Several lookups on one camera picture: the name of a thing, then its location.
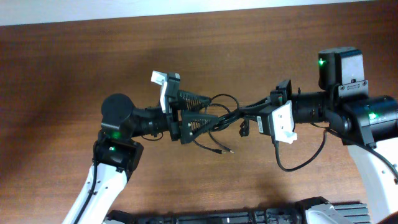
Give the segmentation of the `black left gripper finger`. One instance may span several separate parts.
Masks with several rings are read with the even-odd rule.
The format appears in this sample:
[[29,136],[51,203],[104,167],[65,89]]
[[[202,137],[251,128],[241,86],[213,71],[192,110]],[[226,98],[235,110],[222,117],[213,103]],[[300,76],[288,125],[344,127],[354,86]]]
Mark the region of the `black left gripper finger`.
[[211,98],[179,90],[177,94],[177,102],[178,109],[180,110],[200,111],[210,105]]
[[182,111],[181,119],[181,144],[191,143],[199,135],[206,133],[218,124],[217,116],[192,111]]

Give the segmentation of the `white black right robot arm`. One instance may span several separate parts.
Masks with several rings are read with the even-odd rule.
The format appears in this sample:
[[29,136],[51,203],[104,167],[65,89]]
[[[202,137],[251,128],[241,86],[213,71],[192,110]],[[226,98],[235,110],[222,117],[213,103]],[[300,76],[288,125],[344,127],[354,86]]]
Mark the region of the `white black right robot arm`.
[[293,93],[284,80],[265,99],[242,107],[274,146],[293,143],[300,123],[323,128],[341,139],[361,175],[376,222],[397,220],[397,101],[369,95],[363,54],[354,47],[321,50],[320,91]]

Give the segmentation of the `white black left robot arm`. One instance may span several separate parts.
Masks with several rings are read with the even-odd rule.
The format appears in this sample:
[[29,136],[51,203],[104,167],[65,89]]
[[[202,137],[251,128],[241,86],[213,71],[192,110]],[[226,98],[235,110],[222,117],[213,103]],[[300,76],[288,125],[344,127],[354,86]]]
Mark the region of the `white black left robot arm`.
[[103,222],[136,170],[144,150],[134,137],[156,137],[168,132],[173,141],[188,144],[218,123],[217,116],[200,113],[210,105],[210,98],[182,91],[179,74],[154,71],[151,81],[160,85],[156,107],[137,108],[121,93],[103,101],[101,130],[93,145],[93,164],[64,223]]

